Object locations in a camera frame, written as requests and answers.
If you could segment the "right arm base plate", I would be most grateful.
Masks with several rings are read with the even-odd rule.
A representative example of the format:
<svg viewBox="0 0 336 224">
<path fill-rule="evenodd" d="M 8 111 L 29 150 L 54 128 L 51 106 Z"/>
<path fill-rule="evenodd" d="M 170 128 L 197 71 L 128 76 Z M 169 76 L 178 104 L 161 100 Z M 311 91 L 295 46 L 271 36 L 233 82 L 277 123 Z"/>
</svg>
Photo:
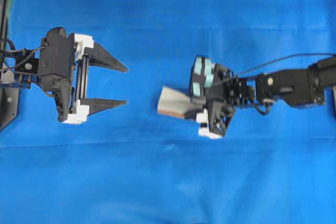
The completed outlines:
<svg viewBox="0 0 336 224">
<path fill-rule="evenodd" d="M 336 118 L 336 86 L 332 88 L 332 98 L 333 98 L 333 115 Z"/>
</svg>

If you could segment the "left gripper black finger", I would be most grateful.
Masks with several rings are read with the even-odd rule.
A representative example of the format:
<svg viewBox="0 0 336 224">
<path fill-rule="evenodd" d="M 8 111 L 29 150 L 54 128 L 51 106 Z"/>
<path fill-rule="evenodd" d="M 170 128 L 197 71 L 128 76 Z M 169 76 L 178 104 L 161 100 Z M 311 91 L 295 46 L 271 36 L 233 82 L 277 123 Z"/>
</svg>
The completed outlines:
<svg viewBox="0 0 336 224">
<path fill-rule="evenodd" d="M 113 109 L 118 106 L 125 105 L 127 100 L 110 100 L 110 99 L 98 99 L 98 98 L 83 98 L 81 99 L 81 105 L 89 106 L 89 114 L 93 115 L 104 110 Z"/>
<path fill-rule="evenodd" d="M 113 69 L 120 72 L 128 72 L 128 68 L 110 54 L 99 43 L 94 42 L 93 48 L 85 47 L 85 55 L 89 56 L 89 65 L 106 69 Z"/>
</svg>

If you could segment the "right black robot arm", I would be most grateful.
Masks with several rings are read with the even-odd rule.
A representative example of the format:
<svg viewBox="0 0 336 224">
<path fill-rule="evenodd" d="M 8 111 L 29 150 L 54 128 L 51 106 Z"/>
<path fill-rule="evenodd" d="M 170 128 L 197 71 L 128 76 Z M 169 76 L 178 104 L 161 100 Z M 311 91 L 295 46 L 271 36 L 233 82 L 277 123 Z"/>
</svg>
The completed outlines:
<svg viewBox="0 0 336 224">
<path fill-rule="evenodd" d="M 224 137 L 236 108 L 255 108 L 266 115 L 278 100 L 292 108 L 325 104 L 324 91 L 335 87 L 335 54 L 306 69 L 285 69 L 242 77 L 229 68 L 197 56 L 191 68 L 189 98 L 191 108 L 185 120 L 200 124 L 199 134 Z"/>
</svg>

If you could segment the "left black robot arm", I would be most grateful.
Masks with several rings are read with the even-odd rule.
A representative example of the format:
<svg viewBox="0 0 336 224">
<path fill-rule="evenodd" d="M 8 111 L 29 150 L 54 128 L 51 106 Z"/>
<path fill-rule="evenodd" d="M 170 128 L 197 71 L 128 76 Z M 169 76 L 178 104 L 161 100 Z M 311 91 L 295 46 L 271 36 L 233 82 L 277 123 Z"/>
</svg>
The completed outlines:
<svg viewBox="0 0 336 224">
<path fill-rule="evenodd" d="M 29 89 L 35 83 L 46 96 L 54 98 L 61 123 L 81 124 L 90 115 L 126 104 L 125 100 L 87 97 L 89 66 L 128 71 L 92 36 L 68 35 L 64 28 L 57 27 L 42 38 L 36 49 L 16 50 L 11 46 L 3 53 L 16 63 L 1 69 L 14 74 L 13 80 L 1 81 L 1 87 Z"/>
</svg>

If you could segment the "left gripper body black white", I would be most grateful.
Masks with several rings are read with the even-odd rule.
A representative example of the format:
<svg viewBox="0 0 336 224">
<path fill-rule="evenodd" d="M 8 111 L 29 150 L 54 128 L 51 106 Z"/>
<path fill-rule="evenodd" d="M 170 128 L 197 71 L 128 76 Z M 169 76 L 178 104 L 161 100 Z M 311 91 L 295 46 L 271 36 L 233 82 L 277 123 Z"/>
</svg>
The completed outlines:
<svg viewBox="0 0 336 224">
<path fill-rule="evenodd" d="M 94 40 L 83 34 L 57 33 L 55 37 L 58 57 L 54 78 L 54 96 L 59 114 L 58 121 L 81 124 L 90 115 L 93 100 L 88 99 L 88 67 Z"/>
</svg>

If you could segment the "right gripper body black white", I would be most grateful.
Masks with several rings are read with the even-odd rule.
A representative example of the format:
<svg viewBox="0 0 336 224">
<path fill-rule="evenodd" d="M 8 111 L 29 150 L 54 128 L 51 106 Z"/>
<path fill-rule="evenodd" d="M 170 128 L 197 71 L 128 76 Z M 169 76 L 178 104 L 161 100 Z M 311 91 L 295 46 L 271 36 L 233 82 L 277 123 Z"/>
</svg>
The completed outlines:
<svg viewBox="0 0 336 224">
<path fill-rule="evenodd" d="M 232 72 L 215 63 L 212 73 L 205 77 L 203 110 L 197 113 L 200 124 L 199 136 L 219 139 L 225 136 L 227 128 L 235 115 L 234 96 L 232 92 Z"/>
</svg>

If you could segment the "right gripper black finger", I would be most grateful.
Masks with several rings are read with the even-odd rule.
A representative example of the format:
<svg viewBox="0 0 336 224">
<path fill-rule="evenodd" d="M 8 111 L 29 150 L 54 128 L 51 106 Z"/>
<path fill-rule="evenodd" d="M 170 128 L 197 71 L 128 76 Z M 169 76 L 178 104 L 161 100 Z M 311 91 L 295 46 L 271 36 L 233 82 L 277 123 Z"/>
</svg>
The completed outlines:
<svg viewBox="0 0 336 224">
<path fill-rule="evenodd" d="M 184 120 L 196 121 L 197 114 L 203 113 L 206 105 L 206 100 L 185 100 L 181 104 L 181 118 Z"/>
</svg>

